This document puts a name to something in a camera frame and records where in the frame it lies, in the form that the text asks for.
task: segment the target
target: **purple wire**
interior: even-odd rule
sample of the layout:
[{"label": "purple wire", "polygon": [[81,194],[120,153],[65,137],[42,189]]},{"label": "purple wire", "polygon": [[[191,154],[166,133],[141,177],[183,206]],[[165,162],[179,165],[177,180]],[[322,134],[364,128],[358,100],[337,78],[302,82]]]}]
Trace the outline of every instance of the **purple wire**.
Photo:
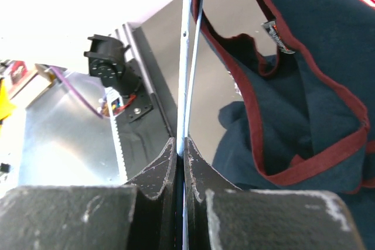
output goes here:
[{"label": "purple wire", "polygon": [[61,80],[61,82],[73,92],[73,94],[90,110],[92,111],[97,117],[103,118],[103,115],[97,112],[97,110],[90,105],[90,103],[70,84],[69,80],[64,77],[64,75],[60,72],[57,67],[51,66],[51,70],[55,73],[57,78]]}]

